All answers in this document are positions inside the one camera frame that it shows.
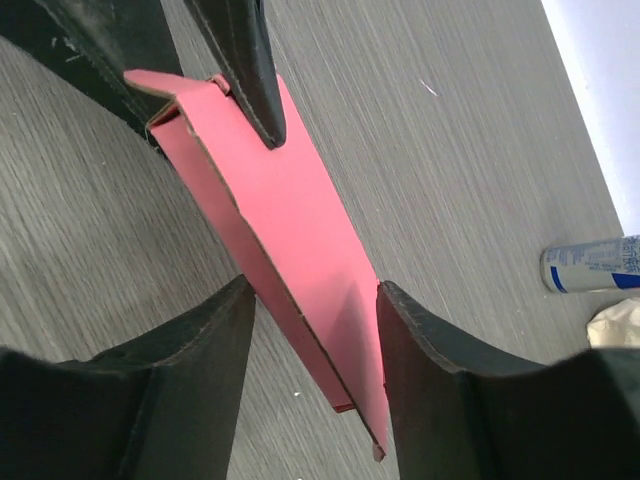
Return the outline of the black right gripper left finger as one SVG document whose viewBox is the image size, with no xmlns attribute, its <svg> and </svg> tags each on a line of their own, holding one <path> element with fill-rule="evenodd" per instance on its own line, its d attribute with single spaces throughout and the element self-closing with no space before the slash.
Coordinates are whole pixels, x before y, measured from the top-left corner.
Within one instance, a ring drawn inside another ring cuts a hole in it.
<svg viewBox="0 0 640 480">
<path fill-rule="evenodd" d="M 255 319 L 237 277 L 87 361 L 1 351 L 5 479 L 223 479 Z"/>
</svg>

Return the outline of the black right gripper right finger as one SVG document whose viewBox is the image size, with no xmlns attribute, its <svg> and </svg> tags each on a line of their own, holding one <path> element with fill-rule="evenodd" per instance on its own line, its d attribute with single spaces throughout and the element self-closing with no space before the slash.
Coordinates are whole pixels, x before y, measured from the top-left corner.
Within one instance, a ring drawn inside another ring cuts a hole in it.
<svg viewBox="0 0 640 480">
<path fill-rule="evenodd" d="M 404 479 L 635 479 L 639 352 L 551 365 L 500 350 L 391 281 L 377 320 Z"/>
</svg>

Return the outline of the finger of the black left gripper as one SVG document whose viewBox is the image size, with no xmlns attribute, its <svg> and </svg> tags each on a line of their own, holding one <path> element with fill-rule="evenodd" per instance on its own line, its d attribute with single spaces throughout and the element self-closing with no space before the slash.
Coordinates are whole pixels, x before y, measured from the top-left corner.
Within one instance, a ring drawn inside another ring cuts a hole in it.
<svg viewBox="0 0 640 480">
<path fill-rule="evenodd" d="M 262 0 L 185 3 L 245 117 L 265 146 L 286 142 L 286 120 Z"/>
<path fill-rule="evenodd" d="M 124 73 L 183 73 L 161 2 L 1 0 L 1 36 L 160 149 L 146 124 L 163 101 Z"/>
</svg>

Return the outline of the pink paper box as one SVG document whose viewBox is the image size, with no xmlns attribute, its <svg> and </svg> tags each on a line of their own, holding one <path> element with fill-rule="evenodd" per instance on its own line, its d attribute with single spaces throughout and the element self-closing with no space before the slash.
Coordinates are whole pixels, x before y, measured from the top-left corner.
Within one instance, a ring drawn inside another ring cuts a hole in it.
<svg viewBox="0 0 640 480">
<path fill-rule="evenodd" d="M 288 89 L 286 141 L 272 150 L 221 76 L 136 69 L 124 78 L 167 99 L 151 135 L 331 407 L 357 411 L 383 459 L 379 281 Z"/>
</svg>

